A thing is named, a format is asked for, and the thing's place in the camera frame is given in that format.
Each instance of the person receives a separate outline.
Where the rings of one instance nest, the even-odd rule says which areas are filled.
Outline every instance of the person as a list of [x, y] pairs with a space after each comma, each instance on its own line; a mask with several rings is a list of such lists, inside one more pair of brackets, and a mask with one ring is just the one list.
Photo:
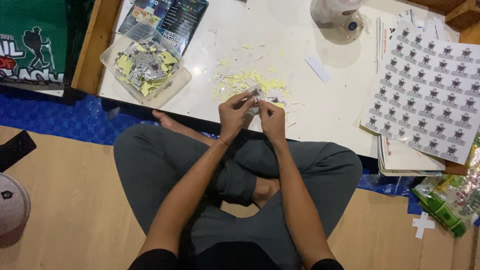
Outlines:
[[35, 57], [30, 62], [30, 65], [28, 66], [31, 69], [34, 69], [36, 63], [39, 61], [40, 61], [40, 65], [42, 65], [42, 68], [50, 65], [50, 63], [45, 62], [43, 60], [43, 54], [42, 54], [42, 46], [49, 46], [50, 39], [47, 37], [47, 40], [43, 42], [42, 36], [40, 35], [40, 31], [42, 31], [42, 29], [38, 26], [35, 26], [32, 29], [32, 31], [25, 31], [23, 36], [23, 41], [25, 46], [27, 46], [30, 49], [30, 51], [33, 54], [35, 54]]
[[[263, 133], [226, 155], [254, 104], [238, 94], [218, 107], [218, 140], [154, 111], [161, 126], [129, 127], [114, 144], [128, 202], [147, 235], [136, 269], [343, 269], [327, 238], [361, 175], [351, 150], [290, 142], [285, 112], [259, 100]], [[237, 218], [215, 194], [259, 212]]]

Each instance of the table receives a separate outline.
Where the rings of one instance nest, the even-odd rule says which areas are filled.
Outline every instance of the table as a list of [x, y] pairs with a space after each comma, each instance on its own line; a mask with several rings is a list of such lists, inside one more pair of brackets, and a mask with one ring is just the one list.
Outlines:
[[[367, 29], [358, 40], [341, 45], [330, 41], [335, 39], [332, 30], [315, 25], [309, 0], [210, 0], [184, 55], [192, 80], [161, 108], [140, 105], [219, 123], [221, 101], [212, 101], [212, 90], [218, 86], [209, 79], [216, 75], [217, 61], [228, 57], [229, 66], [237, 72], [240, 68], [257, 70], [267, 79], [294, 76], [289, 85], [292, 101], [304, 105], [292, 105], [296, 113], [290, 114], [289, 121], [297, 123], [287, 129], [287, 138], [335, 142], [359, 155], [377, 158], [376, 134], [359, 128], [362, 106], [376, 73], [376, 18], [395, 18], [407, 9], [413, 9], [417, 20], [437, 16], [444, 21], [443, 16], [421, 6], [370, 0], [360, 9]], [[209, 29], [217, 29], [217, 35]], [[448, 26], [445, 29], [447, 41], [458, 42], [458, 33]], [[242, 44], [265, 46], [246, 50]], [[247, 64], [248, 53], [252, 58]], [[306, 57], [319, 58], [332, 79], [323, 83]], [[139, 104], [109, 71], [104, 72], [98, 94]], [[256, 116], [248, 128], [261, 132], [260, 118]]]

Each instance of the floor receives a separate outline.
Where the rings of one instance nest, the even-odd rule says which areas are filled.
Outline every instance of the floor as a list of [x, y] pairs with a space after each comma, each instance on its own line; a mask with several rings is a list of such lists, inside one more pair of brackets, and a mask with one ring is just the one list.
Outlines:
[[[18, 132], [0, 126], [0, 144]], [[120, 185], [113, 147], [29, 134], [37, 149], [5, 173], [27, 189], [31, 214], [20, 241], [2, 245], [0, 237], [0, 269], [126, 269], [145, 236]], [[466, 270], [478, 263], [478, 232], [454, 240], [437, 224], [415, 238], [418, 216], [407, 214], [407, 205], [405, 197], [357, 189], [328, 239], [345, 269]], [[239, 217], [256, 212], [222, 209]]]

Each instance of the hand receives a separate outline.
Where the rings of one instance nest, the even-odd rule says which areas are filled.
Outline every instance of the hand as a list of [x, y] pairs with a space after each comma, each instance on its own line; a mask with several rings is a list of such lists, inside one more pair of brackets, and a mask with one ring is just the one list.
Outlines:
[[263, 100], [258, 101], [258, 110], [262, 120], [262, 129], [270, 142], [275, 144], [286, 141], [285, 111]]
[[222, 128], [219, 137], [226, 144], [230, 145], [233, 142], [233, 139], [238, 135], [243, 126], [245, 114], [254, 103], [255, 100], [252, 98], [252, 93], [247, 92], [234, 95], [218, 106], [220, 125]]

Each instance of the bare foot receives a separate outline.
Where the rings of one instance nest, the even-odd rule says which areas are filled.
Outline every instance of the bare foot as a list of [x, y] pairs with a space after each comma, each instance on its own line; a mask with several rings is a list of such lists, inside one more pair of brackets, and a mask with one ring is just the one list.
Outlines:
[[188, 136], [208, 146], [211, 146], [215, 142], [214, 139], [204, 136], [195, 130], [180, 124], [161, 111], [153, 110], [152, 114], [159, 120], [160, 125], [162, 125], [164, 128]]
[[257, 176], [257, 184], [252, 194], [252, 201], [258, 208], [262, 208], [279, 190], [279, 179], [265, 179]]

